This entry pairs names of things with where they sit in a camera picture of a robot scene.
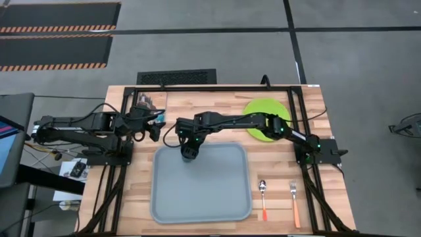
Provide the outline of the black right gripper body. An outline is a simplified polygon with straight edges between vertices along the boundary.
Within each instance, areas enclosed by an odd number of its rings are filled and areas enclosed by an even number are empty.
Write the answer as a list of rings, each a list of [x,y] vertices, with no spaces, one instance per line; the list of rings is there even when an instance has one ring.
[[[178,132],[178,138],[181,141],[181,150],[191,149],[198,150],[200,145],[203,143],[203,135],[201,133]]]

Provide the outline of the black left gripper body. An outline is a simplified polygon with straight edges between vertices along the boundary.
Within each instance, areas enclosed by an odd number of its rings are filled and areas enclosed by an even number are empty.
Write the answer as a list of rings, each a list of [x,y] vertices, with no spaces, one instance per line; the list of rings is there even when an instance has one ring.
[[[153,110],[144,105],[137,105],[130,108],[128,120],[133,133],[145,133],[147,127],[146,114],[148,110]]]

